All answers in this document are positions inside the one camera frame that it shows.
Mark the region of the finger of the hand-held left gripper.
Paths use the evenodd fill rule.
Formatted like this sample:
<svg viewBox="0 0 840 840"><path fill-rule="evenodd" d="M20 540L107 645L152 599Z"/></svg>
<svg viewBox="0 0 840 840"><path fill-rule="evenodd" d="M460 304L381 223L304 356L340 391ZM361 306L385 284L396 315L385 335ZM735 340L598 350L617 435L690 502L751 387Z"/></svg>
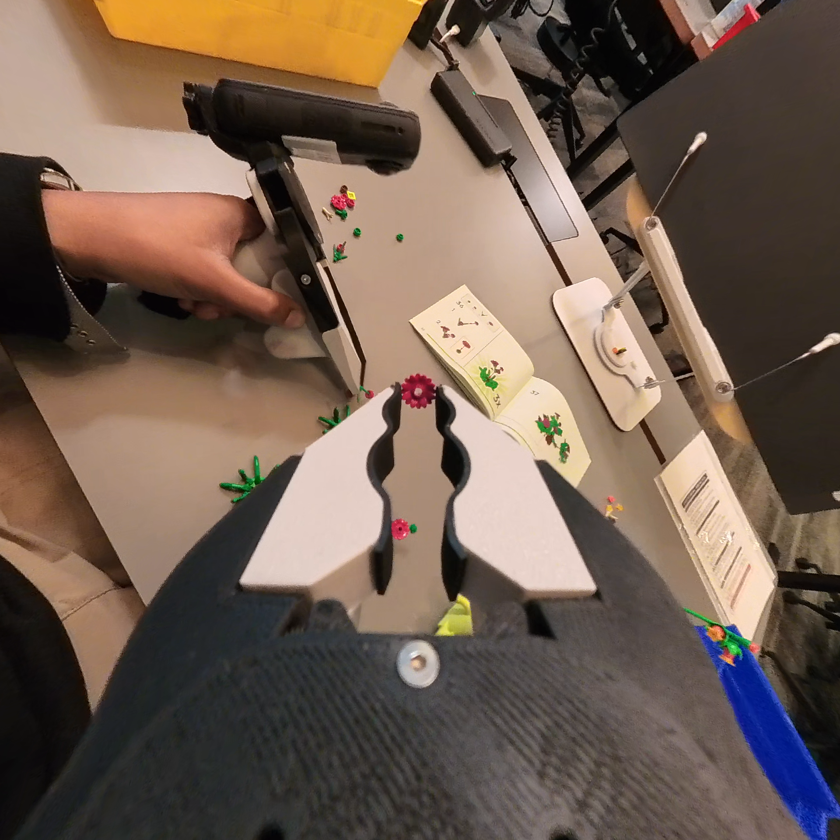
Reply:
<svg viewBox="0 0 840 840"><path fill-rule="evenodd" d="M357 395L364 384L366 366L360 339L326 260L318 259L313 266L314 321L348 391Z"/></svg>

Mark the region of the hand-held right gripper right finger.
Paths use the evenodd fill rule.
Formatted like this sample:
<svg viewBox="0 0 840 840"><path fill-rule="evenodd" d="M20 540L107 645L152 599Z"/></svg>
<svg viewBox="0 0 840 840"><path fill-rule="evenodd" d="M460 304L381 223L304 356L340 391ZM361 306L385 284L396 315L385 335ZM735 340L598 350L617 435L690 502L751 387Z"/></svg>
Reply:
<svg viewBox="0 0 840 840"><path fill-rule="evenodd" d="M441 547L447 596L489 606L594 595L549 479L569 484L449 386L437 389L436 427L453 487Z"/></svg>

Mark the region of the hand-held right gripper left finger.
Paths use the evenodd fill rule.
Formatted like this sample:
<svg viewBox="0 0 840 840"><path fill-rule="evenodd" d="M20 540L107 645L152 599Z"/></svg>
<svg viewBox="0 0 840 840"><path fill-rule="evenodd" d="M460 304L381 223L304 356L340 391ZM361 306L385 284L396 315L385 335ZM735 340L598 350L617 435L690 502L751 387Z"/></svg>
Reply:
<svg viewBox="0 0 840 840"><path fill-rule="evenodd" d="M248 557L247 592L340 602L353 623L382 595L393 566L392 504L402 393L389 385L308 446Z"/></svg>

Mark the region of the person's left hand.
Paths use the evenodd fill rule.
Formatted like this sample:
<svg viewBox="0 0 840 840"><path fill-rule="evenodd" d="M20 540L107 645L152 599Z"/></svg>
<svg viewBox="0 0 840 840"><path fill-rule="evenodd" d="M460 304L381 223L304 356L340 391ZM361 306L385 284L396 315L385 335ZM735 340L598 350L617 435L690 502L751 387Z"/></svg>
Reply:
<svg viewBox="0 0 840 840"><path fill-rule="evenodd" d="M238 314L286 329L306 322L294 300L234 268L237 247L265 230L242 198L45 190L42 205L50 243L75 278L172 298L203 320Z"/></svg>

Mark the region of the green toy leaf piece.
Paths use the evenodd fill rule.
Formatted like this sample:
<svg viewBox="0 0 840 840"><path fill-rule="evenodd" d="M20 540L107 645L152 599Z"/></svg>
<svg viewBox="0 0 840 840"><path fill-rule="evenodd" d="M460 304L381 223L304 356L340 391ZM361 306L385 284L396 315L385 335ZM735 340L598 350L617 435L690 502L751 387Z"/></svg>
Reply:
<svg viewBox="0 0 840 840"><path fill-rule="evenodd" d="M218 484L218 487L220 490L223 490L232 495L230 502L231 504L235 505L243 499L246 499L247 496L250 495L255 488L257 488L267 479L268 475L271 472L278 468L278 465L273 465L269 469L263 469L260 466L259 458L255 455L251 459L250 472L248 472L246 469L239 469L238 478L236 481L223 481Z"/></svg>

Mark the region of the yellow storage bin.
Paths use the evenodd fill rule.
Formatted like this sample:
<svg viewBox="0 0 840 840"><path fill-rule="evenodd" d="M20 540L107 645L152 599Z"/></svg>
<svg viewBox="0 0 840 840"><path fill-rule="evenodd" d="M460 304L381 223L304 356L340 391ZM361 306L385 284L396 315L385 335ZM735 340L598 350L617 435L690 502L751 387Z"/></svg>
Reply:
<svg viewBox="0 0 840 840"><path fill-rule="evenodd" d="M96 1L111 36L377 88L418 1Z"/></svg>

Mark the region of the lime green toy pot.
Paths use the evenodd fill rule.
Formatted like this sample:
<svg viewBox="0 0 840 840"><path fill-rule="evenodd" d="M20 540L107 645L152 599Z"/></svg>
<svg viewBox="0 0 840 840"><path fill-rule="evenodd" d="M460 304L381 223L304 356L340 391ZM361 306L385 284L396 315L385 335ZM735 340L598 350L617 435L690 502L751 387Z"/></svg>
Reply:
<svg viewBox="0 0 840 840"><path fill-rule="evenodd" d="M457 594L456 599L438 621L434 633L438 637L472 636L474 634L473 614L469 599Z"/></svg>

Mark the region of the toy instruction booklet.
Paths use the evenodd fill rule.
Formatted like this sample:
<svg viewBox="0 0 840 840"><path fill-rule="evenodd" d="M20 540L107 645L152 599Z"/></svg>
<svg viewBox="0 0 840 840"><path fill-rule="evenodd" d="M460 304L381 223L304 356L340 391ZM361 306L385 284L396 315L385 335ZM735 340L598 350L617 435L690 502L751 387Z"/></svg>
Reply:
<svg viewBox="0 0 840 840"><path fill-rule="evenodd" d="M592 460L571 406L470 289L457 288L410 324L489 420L580 485Z"/></svg>

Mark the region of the black power adapter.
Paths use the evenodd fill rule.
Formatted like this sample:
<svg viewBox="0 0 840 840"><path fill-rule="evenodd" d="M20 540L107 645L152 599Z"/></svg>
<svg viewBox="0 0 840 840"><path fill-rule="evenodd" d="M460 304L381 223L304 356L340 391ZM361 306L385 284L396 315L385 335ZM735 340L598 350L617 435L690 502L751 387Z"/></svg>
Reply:
<svg viewBox="0 0 840 840"><path fill-rule="evenodd" d="M512 160L511 142L461 70L436 73L430 91L483 167L504 165Z"/></svg>

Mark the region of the black charger box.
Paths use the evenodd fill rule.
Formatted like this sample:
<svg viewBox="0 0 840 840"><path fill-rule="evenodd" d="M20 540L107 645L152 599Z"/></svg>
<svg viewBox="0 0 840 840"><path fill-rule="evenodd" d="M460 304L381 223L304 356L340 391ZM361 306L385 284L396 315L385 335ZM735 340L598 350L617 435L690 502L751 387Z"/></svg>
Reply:
<svg viewBox="0 0 840 840"><path fill-rule="evenodd" d="M455 40L468 47L487 27L487 15L492 6L490 1L454 1L446 18L447 30L457 26Z"/></svg>

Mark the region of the white antenna stand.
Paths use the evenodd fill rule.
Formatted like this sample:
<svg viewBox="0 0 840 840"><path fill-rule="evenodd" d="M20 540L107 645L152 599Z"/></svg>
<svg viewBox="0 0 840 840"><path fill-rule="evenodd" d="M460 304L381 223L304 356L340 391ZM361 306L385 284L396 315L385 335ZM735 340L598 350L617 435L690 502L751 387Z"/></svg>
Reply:
<svg viewBox="0 0 840 840"><path fill-rule="evenodd" d="M698 132L654 207L657 217L660 218L658 210L682 170L706 141L707 133ZM614 424L625 432L641 424L656 407L661 399L662 385L679 379L673 375L656 375L623 311L623 304L630 301L631 290L646 275L651 275L653 279L643 256L642 263L629 280L610 297L608 286L595 277L557 290L552 297L555 314L595 390ZM736 391L766 376L761 374L740 385L736 385L731 377L734 398Z"/></svg>

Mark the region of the person's beige trousers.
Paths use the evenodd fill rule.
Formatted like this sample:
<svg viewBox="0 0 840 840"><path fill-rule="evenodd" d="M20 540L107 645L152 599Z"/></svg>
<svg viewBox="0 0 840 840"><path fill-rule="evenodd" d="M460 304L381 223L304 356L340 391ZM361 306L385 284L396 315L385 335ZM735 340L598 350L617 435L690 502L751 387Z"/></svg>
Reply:
<svg viewBox="0 0 840 840"><path fill-rule="evenodd" d="M2 524L45 543L82 585L66 628L82 649L118 657L144 605L7 354L1 361Z"/></svg>

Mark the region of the black office chair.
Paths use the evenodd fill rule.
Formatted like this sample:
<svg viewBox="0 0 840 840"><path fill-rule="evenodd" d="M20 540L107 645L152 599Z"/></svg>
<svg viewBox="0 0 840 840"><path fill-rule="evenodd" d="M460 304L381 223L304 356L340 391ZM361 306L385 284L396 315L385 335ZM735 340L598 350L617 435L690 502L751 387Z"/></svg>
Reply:
<svg viewBox="0 0 840 840"><path fill-rule="evenodd" d="M536 39L544 58L560 73L559 81L515 70L520 81L547 103L538 110L551 140L561 135L570 161L567 172L575 178L588 168L617 137L616 124L593 140L587 139L574 96L585 79L606 98L607 83L620 101L635 104L651 92L661 67L656 51L658 37L649 37L645 22L649 2L571 1L548 2L538 10L534 2L515 2L511 17L526 11L540 20Z"/></svg>

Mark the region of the blue storage bin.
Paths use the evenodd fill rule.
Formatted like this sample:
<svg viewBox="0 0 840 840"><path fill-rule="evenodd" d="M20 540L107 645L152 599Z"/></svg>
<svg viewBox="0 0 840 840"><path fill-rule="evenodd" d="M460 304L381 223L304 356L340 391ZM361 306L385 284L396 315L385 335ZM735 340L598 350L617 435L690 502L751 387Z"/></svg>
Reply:
<svg viewBox="0 0 840 840"><path fill-rule="evenodd" d="M804 835L827 839L831 821L839 817L834 793L825 781L786 709L747 651L734 665L721 658L719 646L702 626L696 634L714 664L742 735Z"/></svg>

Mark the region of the black divider panel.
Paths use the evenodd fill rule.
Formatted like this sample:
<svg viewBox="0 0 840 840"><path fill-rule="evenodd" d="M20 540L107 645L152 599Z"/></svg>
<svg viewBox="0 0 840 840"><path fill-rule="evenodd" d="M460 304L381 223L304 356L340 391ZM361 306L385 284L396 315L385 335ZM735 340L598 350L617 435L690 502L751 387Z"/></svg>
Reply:
<svg viewBox="0 0 840 840"><path fill-rule="evenodd" d="M783 2L617 122L791 514L838 509L839 3Z"/></svg>

